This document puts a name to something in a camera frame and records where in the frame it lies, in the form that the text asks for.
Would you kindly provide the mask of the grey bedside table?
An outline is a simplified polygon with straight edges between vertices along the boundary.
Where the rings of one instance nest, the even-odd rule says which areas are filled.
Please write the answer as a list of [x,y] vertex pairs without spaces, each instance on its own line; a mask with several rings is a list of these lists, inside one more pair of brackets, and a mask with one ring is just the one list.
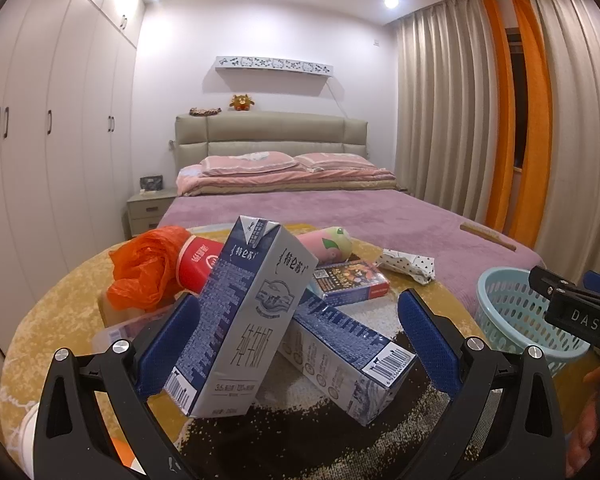
[[126,201],[131,236],[136,237],[155,229],[176,196],[178,191],[175,188],[146,191],[131,196]]

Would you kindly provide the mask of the pink peach drink bottle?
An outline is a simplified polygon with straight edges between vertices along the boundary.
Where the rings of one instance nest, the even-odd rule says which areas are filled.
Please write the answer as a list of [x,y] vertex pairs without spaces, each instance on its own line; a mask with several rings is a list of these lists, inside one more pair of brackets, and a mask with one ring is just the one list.
[[318,260],[320,266],[347,261],[352,254],[352,240],[342,226],[298,235],[301,244]]

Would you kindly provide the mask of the right pink pillow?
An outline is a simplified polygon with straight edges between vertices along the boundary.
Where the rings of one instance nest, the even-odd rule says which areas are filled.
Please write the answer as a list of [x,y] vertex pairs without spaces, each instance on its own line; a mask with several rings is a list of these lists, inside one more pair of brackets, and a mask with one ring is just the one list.
[[351,153],[308,153],[298,155],[294,160],[311,171],[376,168],[366,158]]

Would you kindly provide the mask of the blue milk carton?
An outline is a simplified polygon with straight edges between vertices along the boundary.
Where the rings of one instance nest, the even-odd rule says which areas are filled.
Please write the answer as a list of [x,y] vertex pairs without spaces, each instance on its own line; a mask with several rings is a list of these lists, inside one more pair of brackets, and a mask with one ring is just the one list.
[[198,296],[199,324],[164,385],[185,416],[248,412],[316,266],[281,224],[236,220]]
[[278,353],[362,426],[388,408],[416,360],[311,289],[300,299]]

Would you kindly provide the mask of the clear plastic bottle blue cap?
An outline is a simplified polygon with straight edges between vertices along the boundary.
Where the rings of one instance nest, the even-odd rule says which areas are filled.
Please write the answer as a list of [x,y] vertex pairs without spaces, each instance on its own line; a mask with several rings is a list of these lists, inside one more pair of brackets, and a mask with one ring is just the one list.
[[92,338],[92,350],[95,353],[106,351],[119,339],[133,340],[150,322],[162,318],[172,310],[172,306],[152,310],[142,309],[114,310],[105,298],[98,304],[104,328]]

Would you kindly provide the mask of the dark item on headboard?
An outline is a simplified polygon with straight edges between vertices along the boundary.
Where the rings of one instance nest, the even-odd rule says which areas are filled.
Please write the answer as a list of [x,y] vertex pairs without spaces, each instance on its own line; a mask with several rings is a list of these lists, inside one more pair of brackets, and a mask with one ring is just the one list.
[[189,115],[194,117],[209,117],[215,116],[222,113],[221,107],[215,108],[201,108],[201,107],[192,107],[189,110]]

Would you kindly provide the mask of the light blue plastic basket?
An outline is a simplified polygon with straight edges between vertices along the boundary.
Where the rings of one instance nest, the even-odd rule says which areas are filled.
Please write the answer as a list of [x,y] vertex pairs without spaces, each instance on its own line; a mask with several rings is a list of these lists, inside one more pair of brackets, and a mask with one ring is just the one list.
[[580,360],[590,344],[544,320],[548,300],[529,285],[528,270],[499,266],[480,275],[476,321],[493,350],[521,354],[539,347],[550,374]]

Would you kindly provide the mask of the beige curtain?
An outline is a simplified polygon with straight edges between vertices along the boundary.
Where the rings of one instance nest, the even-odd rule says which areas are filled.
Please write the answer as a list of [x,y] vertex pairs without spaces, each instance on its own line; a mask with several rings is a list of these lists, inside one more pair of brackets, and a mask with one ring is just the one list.
[[510,0],[528,126],[514,156],[513,69],[498,0],[446,0],[396,25],[400,185],[537,252],[600,272],[600,7]]

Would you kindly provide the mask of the orange plastic bag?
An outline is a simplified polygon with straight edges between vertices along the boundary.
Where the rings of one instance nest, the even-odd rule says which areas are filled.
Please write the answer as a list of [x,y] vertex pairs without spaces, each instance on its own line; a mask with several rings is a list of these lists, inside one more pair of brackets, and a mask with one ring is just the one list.
[[189,237],[181,226],[164,226],[112,250],[109,258],[114,281],[106,291],[111,307],[116,311],[152,311],[180,292],[176,265]]

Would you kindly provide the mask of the orange plush toy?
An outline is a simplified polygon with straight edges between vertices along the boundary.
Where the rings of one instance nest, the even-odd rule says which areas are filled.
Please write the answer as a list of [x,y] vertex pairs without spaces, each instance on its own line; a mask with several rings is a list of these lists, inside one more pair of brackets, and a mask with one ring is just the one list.
[[236,110],[236,112],[246,112],[247,110],[251,110],[253,105],[254,101],[248,94],[234,94],[230,99],[230,108]]

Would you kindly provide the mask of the folded pink quilt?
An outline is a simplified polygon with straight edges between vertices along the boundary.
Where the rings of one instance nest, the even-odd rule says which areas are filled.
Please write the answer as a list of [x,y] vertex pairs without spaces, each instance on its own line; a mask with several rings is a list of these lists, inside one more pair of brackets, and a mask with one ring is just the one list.
[[387,169],[291,168],[254,176],[204,176],[199,165],[181,170],[176,178],[178,196],[230,195],[299,191],[396,190],[396,177]]

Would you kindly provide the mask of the colourful snack box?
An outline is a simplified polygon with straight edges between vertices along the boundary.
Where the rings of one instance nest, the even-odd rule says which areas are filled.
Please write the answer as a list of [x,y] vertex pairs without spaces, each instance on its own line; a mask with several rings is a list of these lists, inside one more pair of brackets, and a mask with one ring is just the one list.
[[385,275],[361,259],[320,266],[310,284],[312,292],[333,307],[380,298],[389,288]]

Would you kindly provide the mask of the white patterned wall shelf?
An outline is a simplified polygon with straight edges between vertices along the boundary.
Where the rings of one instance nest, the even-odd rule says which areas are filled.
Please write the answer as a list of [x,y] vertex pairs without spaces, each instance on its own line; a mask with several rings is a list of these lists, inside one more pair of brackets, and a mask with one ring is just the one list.
[[217,70],[275,70],[319,77],[334,76],[334,68],[328,64],[288,60],[288,58],[262,58],[262,56],[217,56],[214,67]]

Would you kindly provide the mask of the white dotted crumpled paper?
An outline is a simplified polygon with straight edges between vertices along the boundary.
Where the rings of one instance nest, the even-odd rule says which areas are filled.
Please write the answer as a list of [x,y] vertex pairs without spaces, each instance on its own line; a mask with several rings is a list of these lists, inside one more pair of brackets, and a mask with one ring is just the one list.
[[436,279],[434,258],[384,249],[375,262],[381,269],[409,276],[417,284],[428,285]]

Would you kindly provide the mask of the beige padded headboard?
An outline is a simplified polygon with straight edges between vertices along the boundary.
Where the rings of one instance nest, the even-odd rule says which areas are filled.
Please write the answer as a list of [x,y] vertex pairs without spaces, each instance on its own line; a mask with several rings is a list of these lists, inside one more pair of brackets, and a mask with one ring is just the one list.
[[351,153],[366,158],[367,122],[336,116],[284,112],[224,112],[175,119],[175,167],[199,164],[210,155],[278,151]]

